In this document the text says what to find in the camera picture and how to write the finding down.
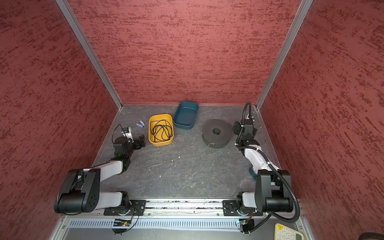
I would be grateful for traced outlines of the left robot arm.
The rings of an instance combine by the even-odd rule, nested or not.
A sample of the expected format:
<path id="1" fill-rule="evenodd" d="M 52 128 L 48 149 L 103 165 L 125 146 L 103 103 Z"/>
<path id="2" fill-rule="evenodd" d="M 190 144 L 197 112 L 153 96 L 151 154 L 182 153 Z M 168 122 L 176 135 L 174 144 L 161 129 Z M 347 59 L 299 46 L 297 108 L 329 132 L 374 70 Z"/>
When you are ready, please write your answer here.
<path id="1" fill-rule="evenodd" d="M 54 203 L 56 213 L 73 216 L 99 209 L 118 216 L 134 213 L 127 192 L 102 192 L 100 185 L 128 169 L 133 152 L 146 146 L 145 136 L 141 135 L 136 140 L 122 136 L 115 139 L 113 145 L 115 157 L 106 163 L 68 171 Z"/>

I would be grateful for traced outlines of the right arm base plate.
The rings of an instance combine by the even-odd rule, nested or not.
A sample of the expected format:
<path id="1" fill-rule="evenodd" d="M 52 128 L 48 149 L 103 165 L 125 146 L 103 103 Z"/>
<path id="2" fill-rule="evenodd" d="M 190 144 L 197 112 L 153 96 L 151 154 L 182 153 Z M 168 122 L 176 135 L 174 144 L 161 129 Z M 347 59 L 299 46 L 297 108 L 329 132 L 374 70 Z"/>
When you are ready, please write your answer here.
<path id="1" fill-rule="evenodd" d="M 222 204 L 223 204 L 224 216 L 226 217 L 263 216 L 263 213 L 257 212 L 255 208 L 244 207 L 240 203 L 238 203 L 236 200 L 224 200 L 222 201 Z"/>

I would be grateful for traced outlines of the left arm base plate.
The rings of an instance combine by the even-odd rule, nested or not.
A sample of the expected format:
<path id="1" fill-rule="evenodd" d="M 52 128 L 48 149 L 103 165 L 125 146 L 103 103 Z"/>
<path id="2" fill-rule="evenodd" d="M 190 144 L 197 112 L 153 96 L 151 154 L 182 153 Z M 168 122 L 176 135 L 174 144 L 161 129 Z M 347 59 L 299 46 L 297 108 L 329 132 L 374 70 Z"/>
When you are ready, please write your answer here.
<path id="1" fill-rule="evenodd" d="M 146 200 L 130 200 L 128 206 L 121 205 L 118 207 L 106 208 L 104 216 L 142 216 L 146 208 Z"/>

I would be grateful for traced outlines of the black cable spool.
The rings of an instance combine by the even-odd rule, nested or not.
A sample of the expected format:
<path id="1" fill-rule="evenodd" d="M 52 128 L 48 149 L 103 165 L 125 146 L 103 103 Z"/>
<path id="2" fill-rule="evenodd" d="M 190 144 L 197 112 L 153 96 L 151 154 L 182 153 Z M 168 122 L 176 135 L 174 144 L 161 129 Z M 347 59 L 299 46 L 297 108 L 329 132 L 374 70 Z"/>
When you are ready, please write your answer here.
<path id="1" fill-rule="evenodd" d="M 225 121 L 212 119 L 205 122 L 202 140 L 210 148 L 224 148 L 232 137 L 232 128 Z"/>

